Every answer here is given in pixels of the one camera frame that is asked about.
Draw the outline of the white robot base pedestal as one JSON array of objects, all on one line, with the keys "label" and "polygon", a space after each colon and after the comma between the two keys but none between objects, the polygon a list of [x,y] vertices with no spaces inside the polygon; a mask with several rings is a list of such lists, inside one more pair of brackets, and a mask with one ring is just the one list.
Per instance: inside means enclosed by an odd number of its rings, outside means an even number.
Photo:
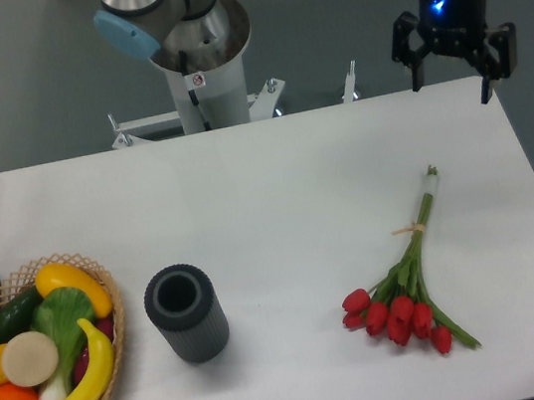
[{"label": "white robot base pedestal", "polygon": [[138,146],[165,134],[190,135],[245,122],[282,116],[284,80],[269,78],[255,94],[247,93],[243,61],[182,76],[166,74],[176,109],[151,117],[118,122],[110,114],[114,149]]}]

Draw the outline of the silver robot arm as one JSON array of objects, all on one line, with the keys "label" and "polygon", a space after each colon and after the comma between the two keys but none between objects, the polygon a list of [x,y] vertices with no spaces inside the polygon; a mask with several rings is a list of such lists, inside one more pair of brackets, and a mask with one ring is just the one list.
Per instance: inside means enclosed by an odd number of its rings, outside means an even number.
[{"label": "silver robot arm", "polygon": [[[185,133],[211,131],[277,116],[283,81],[247,93],[243,52],[251,36],[236,0],[99,0],[93,24],[123,55],[149,61],[170,87]],[[393,24],[392,54],[408,68],[412,88],[424,85],[428,55],[464,59],[481,77],[481,98],[517,66],[517,33],[506,22],[489,27],[486,0],[419,0],[417,13]]]}]

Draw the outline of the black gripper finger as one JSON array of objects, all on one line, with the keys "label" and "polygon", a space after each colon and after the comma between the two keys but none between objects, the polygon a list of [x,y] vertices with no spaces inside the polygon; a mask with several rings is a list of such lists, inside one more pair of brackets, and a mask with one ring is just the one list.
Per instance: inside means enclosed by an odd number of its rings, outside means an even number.
[{"label": "black gripper finger", "polygon": [[424,58],[431,51],[425,42],[421,42],[417,48],[411,47],[410,39],[414,31],[417,30],[419,22],[419,18],[412,13],[405,11],[400,14],[393,24],[391,42],[392,60],[411,70],[412,89],[415,93],[420,91],[425,83]]},{"label": "black gripper finger", "polygon": [[488,103],[499,81],[509,79],[518,60],[517,33],[514,23],[506,22],[493,29],[486,28],[479,47],[465,57],[481,77],[480,103]]}]

